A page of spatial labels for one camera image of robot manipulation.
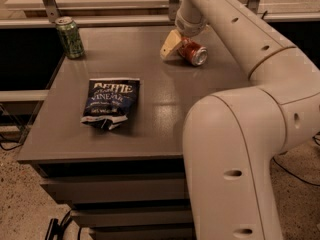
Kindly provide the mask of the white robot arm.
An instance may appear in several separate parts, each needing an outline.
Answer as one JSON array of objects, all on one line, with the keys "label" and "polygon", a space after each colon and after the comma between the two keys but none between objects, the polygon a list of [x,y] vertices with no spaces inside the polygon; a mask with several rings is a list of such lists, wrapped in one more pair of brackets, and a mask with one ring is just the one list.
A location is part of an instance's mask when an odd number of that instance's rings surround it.
[{"label": "white robot arm", "polygon": [[320,72],[290,40],[237,0],[183,0],[160,52],[211,26],[246,88],[189,110],[183,157],[197,240],[283,240],[270,161],[320,131]]}]

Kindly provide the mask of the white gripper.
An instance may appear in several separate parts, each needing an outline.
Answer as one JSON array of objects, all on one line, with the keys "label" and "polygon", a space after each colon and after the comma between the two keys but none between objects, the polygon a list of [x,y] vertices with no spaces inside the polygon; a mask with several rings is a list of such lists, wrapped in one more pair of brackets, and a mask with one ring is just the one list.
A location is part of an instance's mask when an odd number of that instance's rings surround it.
[{"label": "white gripper", "polygon": [[174,29],[168,34],[160,49],[161,59],[166,60],[181,47],[182,36],[189,38],[197,36],[203,31],[206,24],[205,17],[191,0],[183,0],[175,19],[175,25],[178,30]]}]

